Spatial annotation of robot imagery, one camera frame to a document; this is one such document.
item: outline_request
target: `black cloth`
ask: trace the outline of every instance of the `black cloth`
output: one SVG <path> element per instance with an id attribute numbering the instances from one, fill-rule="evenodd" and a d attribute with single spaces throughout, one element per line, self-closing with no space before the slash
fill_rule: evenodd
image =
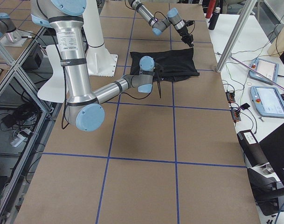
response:
<path id="1" fill-rule="evenodd" d="M 154 59 L 155 63 L 158 63 L 163 72 L 159 74 L 161 80 L 178 82 L 186 80 L 191 76 L 199 76 L 199 72 L 194 67 L 193 56 L 194 49 L 183 50 L 169 50 L 165 52 L 148 52 L 139 53 L 131 52 L 132 67 L 131 75 L 138 75 L 140 66 L 139 61 L 144 56 L 150 56 Z"/>

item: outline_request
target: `robotic arm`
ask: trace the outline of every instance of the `robotic arm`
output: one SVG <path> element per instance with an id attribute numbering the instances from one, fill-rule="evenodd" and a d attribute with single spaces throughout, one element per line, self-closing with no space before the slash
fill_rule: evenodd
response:
<path id="1" fill-rule="evenodd" d="M 175 8 L 168 12 L 168 19 L 157 21 L 142 3 L 137 0 L 130 2 L 153 27 L 155 34 L 159 35 L 173 24 L 182 40 L 192 46 L 192 36 L 188 34 L 187 25 Z M 138 88 L 139 92 L 151 92 L 155 64 L 151 57 L 143 57 L 140 60 L 139 76 L 124 76 L 92 91 L 81 33 L 85 8 L 86 0 L 31 0 L 32 21 L 56 31 L 61 66 L 67 73 L 69 88 L 65 119 L 80 130 L 94 131 L 104 120 L 104 110 L 100 104 L 131 87 Z"/>
<path id="2" fill-rule="evenodd" d="M 11 18 L 6 13 L 0 13 L 0 38 L 5 34 L 10 42 L 17 42 L 21 39 Z"/>

